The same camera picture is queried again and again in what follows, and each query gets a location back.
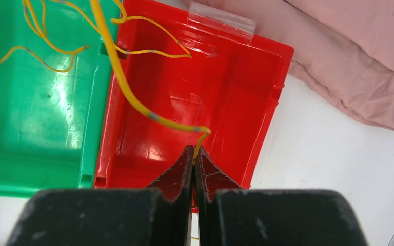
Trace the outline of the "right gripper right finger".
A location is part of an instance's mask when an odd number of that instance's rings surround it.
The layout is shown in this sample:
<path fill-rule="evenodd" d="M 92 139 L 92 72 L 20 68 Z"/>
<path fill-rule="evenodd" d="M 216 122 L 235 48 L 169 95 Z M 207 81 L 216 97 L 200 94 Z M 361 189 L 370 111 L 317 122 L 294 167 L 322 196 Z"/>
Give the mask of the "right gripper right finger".
<path fill-rule="evenodd" d="M 200 148 L 200 245 L 367 245 L 344 196 L 327 189 L 245 189 Z"/>

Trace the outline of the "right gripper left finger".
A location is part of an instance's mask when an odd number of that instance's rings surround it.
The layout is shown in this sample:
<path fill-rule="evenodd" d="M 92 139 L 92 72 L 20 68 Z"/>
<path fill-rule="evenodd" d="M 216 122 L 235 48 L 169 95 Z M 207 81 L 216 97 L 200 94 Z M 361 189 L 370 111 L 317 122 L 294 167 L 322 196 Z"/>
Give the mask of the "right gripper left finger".
<path fill-rule="evenodd" d="M 193 153 L 143 188 L 41 190 L 7 245 L 190 245 Z"/>

